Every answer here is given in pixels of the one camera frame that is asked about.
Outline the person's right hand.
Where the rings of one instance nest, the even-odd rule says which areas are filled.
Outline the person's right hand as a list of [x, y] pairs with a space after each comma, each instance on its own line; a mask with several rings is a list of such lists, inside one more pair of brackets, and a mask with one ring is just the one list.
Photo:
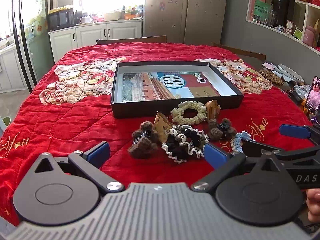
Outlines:
[[306, 191], [306, 203], [308, 206], [308, 219], [313, 223], [320, 221], [320, 189], [308, 189]]

